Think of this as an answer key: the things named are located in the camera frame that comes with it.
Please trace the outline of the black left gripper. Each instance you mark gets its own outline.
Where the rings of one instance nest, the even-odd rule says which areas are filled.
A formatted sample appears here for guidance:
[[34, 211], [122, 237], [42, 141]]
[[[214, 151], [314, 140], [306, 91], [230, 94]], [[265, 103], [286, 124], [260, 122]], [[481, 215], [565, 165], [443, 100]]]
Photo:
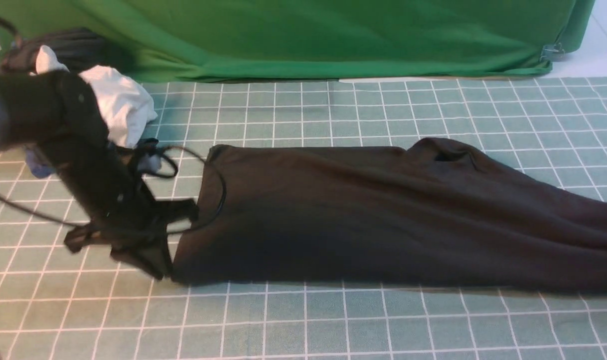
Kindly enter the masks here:
[[192, 199], [158, 200], [143, 175], [156, 174], [156, 157], [166, 150], [148, 137], [134, 148], [106, 141], [102, 146], [74, 136], [40, 142], [36, 154], [60, 178], [89, 218], [69, 231], [64, 243], [72, 253], [90, 245], [111, 245], [110, 256], [157, 281], [171, 278], [173, 259], [167, 228], [180, 220], [196, 221]]

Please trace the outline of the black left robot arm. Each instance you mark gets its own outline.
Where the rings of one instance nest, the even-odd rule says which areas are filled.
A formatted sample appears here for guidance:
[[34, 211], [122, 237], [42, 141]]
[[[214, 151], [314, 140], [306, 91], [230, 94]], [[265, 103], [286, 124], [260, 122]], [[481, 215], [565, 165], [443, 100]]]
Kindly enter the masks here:
[[157, 141], [114, 144], [91, 86], [59, 70], [0, 76], [0, 151], [24, 145], [34, 146], [89, 218], [70, 226], [71, 253], [110, 246], [117, 262], [158, 281], [173, 277], [168, 227], [196, 221], [199, 208], [192, 199], [158, 200], [144, 182], [153, 171], [143, 162], [166, 157]]

